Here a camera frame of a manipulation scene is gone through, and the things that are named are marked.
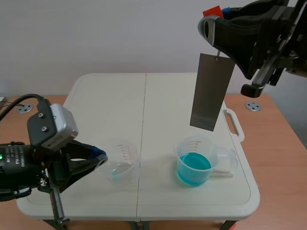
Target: robotic arm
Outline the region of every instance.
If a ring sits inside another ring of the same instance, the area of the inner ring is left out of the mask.
[[[104,164],[107,156],[97,147],[73,140],[78,128],[72,113],[37,94],[18,98],[0,114],[0,121],[28,98],[39,101],[38,112],[27,122],[30,145],[14,141],[0,144],[0,201],[26,197],[38,188],[50,194],[54,219],[63,224],[67,220],[60,193]]]
[[[228,55],[251,85],[241,93],[259,97],[266,84],[275,86],[283,69],[307,76],[307,0],[287,7],[288,0],[259,0],[243,8],[223,9],[223,17],[203,17],[200,34]]]

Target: measuring cup handle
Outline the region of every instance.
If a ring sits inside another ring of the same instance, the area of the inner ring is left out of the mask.
[[[218,157],[219,157],[218,165],[222,161],[229,161],[230,166],[229,166],[229,170],[215,170],[215,172],[221,173],[223,175],[233,176],[239,167],[239,161],[236,159],[236,154],[232,152],[231,149],[218,147]]]

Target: table leg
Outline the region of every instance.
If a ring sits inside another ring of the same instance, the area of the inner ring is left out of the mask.
[[[141,221],[141,222],[128,221],[128,223],[131,225],[132,230],[149,230],[150,221]]]
[[[55,230],[67,230],[65,225],[58,224],[54,219],[44,219],[43,221],[53,227]]]
[[[232,226],[236,223],[236,220],[226,220],[221,226],[220,230],[230,230]]]

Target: plastic measuring cup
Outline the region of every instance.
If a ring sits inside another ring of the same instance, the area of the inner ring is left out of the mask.
[[[139,183],[141,156],[137,148],[126,141],[114,144],[107,152],[108,161],[97,169],[111,184],[121,190],[135,187]]]
[[[228,169],[220,167],[225,161],[229,163]],[[205,183],[213,171],[232,176],[238,164],[233,150],[219,147],[202,136],[186,138],[177,147],[178,176],[192,186]]]

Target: metal plate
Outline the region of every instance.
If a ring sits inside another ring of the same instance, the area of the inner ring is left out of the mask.
[[[213,131],[235,67],[230,58],[201,54],[190,126]]]
[[[18,106],[17,107],[17,112],[19,114],[25,114],[27,112],[30,112],[33,109],[33,104],[32,103],[28,103],[28,104],[24,104],[24,106]]]
[[[253,101],[249,101],[245,103],[245,107],[250,111],[258,112],[261,110],[261,104]]]

